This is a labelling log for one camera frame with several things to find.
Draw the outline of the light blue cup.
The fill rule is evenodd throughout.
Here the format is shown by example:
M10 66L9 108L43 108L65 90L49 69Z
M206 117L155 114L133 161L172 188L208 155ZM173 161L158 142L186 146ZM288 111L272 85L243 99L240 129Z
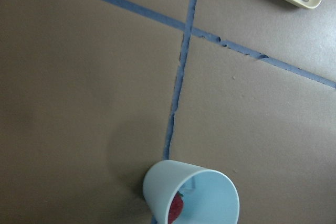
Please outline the light blue cup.
M174 196L183 208L174 223L237 223L239 197L223 173L200 166L164 160L153 165L143 181L143 195L157 223L168 223Z

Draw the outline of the red fake strawberry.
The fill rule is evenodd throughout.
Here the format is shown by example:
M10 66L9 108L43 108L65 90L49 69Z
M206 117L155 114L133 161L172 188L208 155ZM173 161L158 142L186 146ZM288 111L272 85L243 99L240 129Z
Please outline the red fake strawberry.
M174 196L170 205L169 214L167 218L168 224L172 224L180 216L184 207L184 202L182 198L183 195L180 192L177 192L176 195Z

